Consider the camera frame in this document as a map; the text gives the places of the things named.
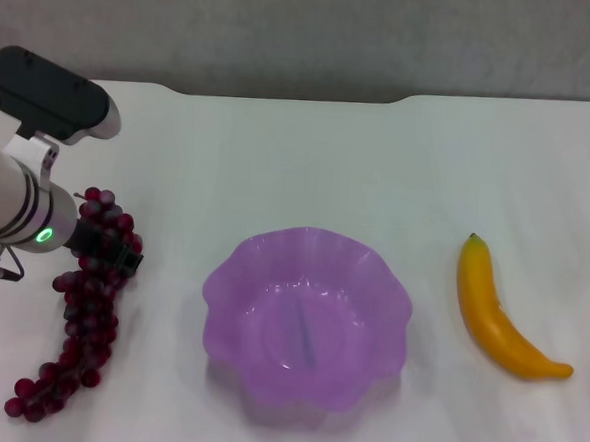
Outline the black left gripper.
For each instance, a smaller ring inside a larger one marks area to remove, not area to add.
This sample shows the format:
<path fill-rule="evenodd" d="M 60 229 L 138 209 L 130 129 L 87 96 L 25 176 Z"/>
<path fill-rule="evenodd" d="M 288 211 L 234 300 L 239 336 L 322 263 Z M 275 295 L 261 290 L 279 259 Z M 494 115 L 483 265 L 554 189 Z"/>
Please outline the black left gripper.
<path fill-rule="evenodd" d="M 112 264 L 123 278 L 131 278 L 137 273 L 144 256 L 131 247 L 124 247 L 121 241 L 114 229 L 77 219 L 72 235 L 66 241 L 66 247 L 80 256 L 101 259 Z"/>

